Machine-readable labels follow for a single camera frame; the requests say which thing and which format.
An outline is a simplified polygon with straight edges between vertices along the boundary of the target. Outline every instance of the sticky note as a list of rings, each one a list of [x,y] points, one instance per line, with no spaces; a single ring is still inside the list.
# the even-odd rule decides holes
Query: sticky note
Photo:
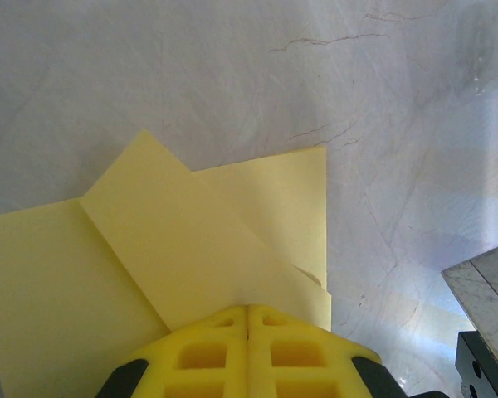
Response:
[[[171,330],[260,303],[330,329],[330,295],[273,252],[149,133],[80,199]]]
[[[195,172],[275,252],[326,289],[326,148]]]
[[[76,199],[0,216],[6,397],[94,396],[168,329]]]

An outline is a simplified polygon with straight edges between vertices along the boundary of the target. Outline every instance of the black metal part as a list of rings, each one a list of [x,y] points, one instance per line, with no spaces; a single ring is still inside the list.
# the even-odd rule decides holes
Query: black metal part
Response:
[[[373,398],[408,398],[385,366],[364,357],[353,358],[352,363]],[[448,398],[448,396],[439,391],[430,391],[412,398]]]
[[[147,367],[145,359],[135,359],[116,368],[95,398],[131,398]]]
[[[465,398],[498,398],[498,361],[478,332],[460,332],[456,368]]]

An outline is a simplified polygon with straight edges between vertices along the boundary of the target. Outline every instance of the white table surface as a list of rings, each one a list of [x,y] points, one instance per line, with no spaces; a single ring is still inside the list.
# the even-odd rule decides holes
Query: white table surface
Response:
[[[498,0],[0,0],[0,213],[141,128],[192,170],[326,145],[334,331],[459,395],[440,273],[498,245]]]

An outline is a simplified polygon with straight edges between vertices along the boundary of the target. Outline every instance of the black rubber part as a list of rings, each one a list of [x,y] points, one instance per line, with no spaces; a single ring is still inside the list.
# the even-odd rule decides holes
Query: black rubber part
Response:
[[[450,398],[444,392],[440,391],[430,391],[424,394],[419,394],[418,396],[412,396],[411,398]]]
[[[131,398],[147,367],[145,359],[135,359],[116,368],[95,398]]]
[[[352,363],[373,398],[408,398],[385,366],[364,357],[353,358]],[[439,391],[430,391],[412,398],[448,398],[448,396]]]

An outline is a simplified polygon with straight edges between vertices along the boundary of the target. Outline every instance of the square hole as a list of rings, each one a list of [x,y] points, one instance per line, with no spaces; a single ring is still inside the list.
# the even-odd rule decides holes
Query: square hole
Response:
[[[234,320],[227,318],[223,319],[222,321],[216,323],[216,328],[228,328],[229,326],[232,326],[234,324]]]
[[[272,317],[270,315],[266,315],[262,319],[262,323],[265,324],[266,326],[284,326],[284,325],[286,325],[286,321],[284,319],[278,319],[278,318]]]
[[[225,367],[227,346],[214,342],[199,342],[183,348],[179,354],[179,369],[211,369]]]
[[[277,381],[276,398],[339,398],[332,381]]]
[[[167,386],[164,398],[223,398],[223,385],[174,385]]]
[[[272,366],[322,367],[325,359],[313,342],[283,342],[271,344]]]

